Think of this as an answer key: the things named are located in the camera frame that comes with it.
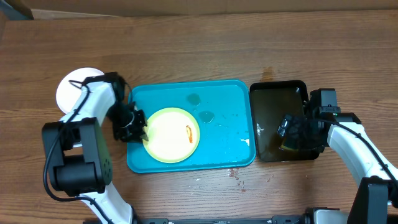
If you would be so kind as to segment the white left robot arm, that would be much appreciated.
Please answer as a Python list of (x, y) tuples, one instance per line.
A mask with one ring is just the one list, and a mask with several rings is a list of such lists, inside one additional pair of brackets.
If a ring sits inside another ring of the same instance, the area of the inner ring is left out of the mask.
[(81, 90), (72, 110), (42, 128), (45, 151), (43, 185), (59, 202), (84, 202), (101, 223), (140, 223), (133, 207), (116, 190), (111, 156), (101, 125), (109, 118), (115, 140), (147, 140), (144, 112), (124, 102), (125, 79), (117, 72), (69, 80)]

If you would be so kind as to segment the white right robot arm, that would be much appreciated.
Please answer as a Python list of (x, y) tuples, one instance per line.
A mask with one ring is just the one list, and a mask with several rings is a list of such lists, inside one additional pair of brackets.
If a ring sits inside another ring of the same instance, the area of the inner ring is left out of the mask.
[(377, 149), (354, 113), (343, 113), (334, 89), (313, 90), (303, 116), (285, 115), (278, 130), (282, 149), (321, 153), (330, 147), (349, 169), (358, 190), (348, 213), (309, 208), (301, 223), (397, 223), (397, 168)]

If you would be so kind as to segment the white plate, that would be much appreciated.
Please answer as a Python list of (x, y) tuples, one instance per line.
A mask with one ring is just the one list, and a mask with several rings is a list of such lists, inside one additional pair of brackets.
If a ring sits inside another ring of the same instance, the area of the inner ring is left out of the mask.
[(70, 80), (82, 82), (87, 77), (99, 75), (104, 75), (104, 72), (91, 67), (79, 68), (66, 75), (59, 83), (55, 94), (55, 99), (60, 110), (64, 114), (69, 113), (81, 95), (80, 84), (77, 84), (78, 88), (74, 87), (69, 83)]

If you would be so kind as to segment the yellow plate with sauce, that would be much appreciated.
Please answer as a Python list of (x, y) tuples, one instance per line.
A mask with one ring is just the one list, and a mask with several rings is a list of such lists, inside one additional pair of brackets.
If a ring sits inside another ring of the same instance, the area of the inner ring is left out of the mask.
[(164, 108), (149, 117), (145, 127), (147, 153), (163, 163), (177, 163), (190, 157), (200, 142), (200, 128), (189, 112)]

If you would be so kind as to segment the yellow green sponge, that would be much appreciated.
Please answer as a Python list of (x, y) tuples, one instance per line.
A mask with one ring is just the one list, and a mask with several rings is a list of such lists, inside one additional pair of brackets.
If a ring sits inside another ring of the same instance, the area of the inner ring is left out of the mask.
[(288, 139), (282, 141), (280, 148), (284, 151), (298, 151), (299, 149), (296, 141)]

